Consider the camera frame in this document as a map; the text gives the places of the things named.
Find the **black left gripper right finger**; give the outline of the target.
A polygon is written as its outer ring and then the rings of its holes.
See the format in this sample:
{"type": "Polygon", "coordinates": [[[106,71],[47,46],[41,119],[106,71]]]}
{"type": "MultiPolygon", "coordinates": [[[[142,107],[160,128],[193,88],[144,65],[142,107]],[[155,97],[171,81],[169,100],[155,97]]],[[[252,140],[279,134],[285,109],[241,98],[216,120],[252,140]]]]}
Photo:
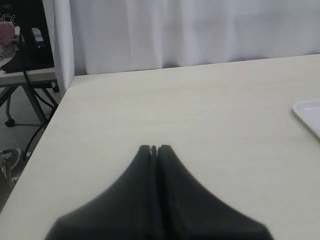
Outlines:
{"type": "Polygon", "coordinates": [[[214,196],[187,170],[173,148],[157,151],[156,183],[169,240],[271,240],[268,228],[214,196]]]}

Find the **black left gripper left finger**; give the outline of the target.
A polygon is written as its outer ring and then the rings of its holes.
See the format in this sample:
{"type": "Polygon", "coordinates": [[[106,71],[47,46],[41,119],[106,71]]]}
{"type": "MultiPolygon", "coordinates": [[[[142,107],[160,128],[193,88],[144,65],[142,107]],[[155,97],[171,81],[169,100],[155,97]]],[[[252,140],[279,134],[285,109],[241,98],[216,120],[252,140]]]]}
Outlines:
{"type": "Polygon", "coordinates": [[[155,240],[154,146],[139,147],[123,174],[99,196],[58,218],[47,240],[155,240]]]}

